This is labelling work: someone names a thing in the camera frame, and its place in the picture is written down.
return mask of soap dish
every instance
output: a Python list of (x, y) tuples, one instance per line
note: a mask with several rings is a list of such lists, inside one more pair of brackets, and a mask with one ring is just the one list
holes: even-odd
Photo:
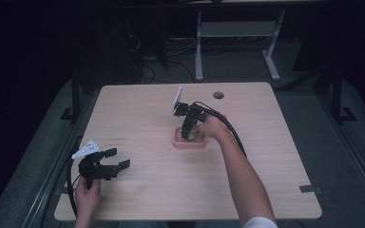
[(205, 136), (197, 133), (194, 139), (186, 140), (182, 137), (182, 127), (178, 125), (174, 128), (173, 146), (177, 149), (204, 149)]

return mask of person's right arm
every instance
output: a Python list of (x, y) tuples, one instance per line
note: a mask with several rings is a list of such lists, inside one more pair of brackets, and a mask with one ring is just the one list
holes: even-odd
[(199, 131), (215, 138), (221, 146), (230, 191), (241, 225), (254, 217), (264, 217), (275, 222), (265, 187), (227, 126), (218, 118), (207, 115), (206, 121), (199, 126)]

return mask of tabletop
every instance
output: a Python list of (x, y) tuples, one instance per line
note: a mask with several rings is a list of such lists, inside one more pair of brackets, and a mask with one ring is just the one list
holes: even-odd
[[(203, 102), (227, 116), (270, 196), (277, 219), (316, 219), (321, 209), (298, 151), (266, 83), (108, 85), (102, 88), (82, 143), (94, 140), (118, 154), (102, 164), (131, 159), (116, 179), (102, 180), (96, 219), (237, 219), (221, 149), (206, 139), (204, 149), (176, 149), (173, 133), (183, 118), (172, 115), (179, 86), (182, 103)], [(215, 99), (214, 92), (224, 94)], [(76, 160), (72, 177), (78, 175)], [(75, 219), (67, 195), (55, 210)]]

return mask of sleeve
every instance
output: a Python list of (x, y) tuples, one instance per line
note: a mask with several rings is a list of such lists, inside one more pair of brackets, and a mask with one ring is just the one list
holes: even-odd
[(250, 218), (242, 228), (278, 228), (270, 219), (264, 217)]

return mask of gray floor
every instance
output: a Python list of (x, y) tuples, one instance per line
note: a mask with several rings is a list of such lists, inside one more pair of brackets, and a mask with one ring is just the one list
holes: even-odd
[[(276, 88), (303, 74), (292, 71), (299, 43), (279, 42), (273, 57), (281, 80), (272, 81), (260, 52), (265, 44), (250, 42), (246, 46), (229, 48), (229, 51), (222, 54), (204, 55), (203, 82), (268, 82)], [(184, 64), (191, 72), (195, 72), (192, 53), (170, 56), (168, 60)], [(169, 63), (168, 69), (157, 62), (148, 62), (146, 65), (154, 69), (156, 80), (169, 83), (192, 82), (188, 71), (178, 64)], [(147, 80), (151, 78), (151, 70), (144, 68), (144, 75)], [(317, 198), (323, 213), (318, 219), (279, 220), (279, 227), (365, 227), (365, 183), (356, 168), (349, 145), (343, 141), (345, 132), (365, 161), (365, 106), (356, 90), (344, 83), (342, 103), (352, 109), (357, 122), (338, 125), (326, 106), (330, 93), (322, 97), (316, 96), (312, 93), (313, 84), (314, 81), (311, 80), (293, 91), (276, 92), (276, 96), (310, 181), (315, 188), (322, 191), (317, 194)], [(70, 94), (70, 84), (66, 84), (52, 103), (13, 174), (0, 199), (0, 227), (73, 226), (72, 222), (61, 222), (53, 216), (59, 199), (57, 189), (61, 189), (65, 182), (64, 171), (58, 179), (54, 177), (56, 187), (52, 189), (50, 198), (47, 201), (42, 200), (40, 207), (32, 207), (38, 201), (35, 199), (45, 199), (44, 193), (50, 192), (51, 189), (44, 189), (43, 183), (48, 178), (51, 165), (58, 162), (60, 151), (69, 151), (77, 136), (83, 135), (97, 99), (97, 94), (83, 95), (81, 118), (78, 123), (71, 124), (70, 121), (59, 120), (64, 109), (71, 106)], [(63, 164), (57, 163), (54, 166), (61, 168)], [(33, 214), (36, 215), (35, 218), (30, 219), (30, 208), (42, 213)], [(96, 221), (93, 224), (94, 227), (116, 225), (116, 222), (107, 221)]]

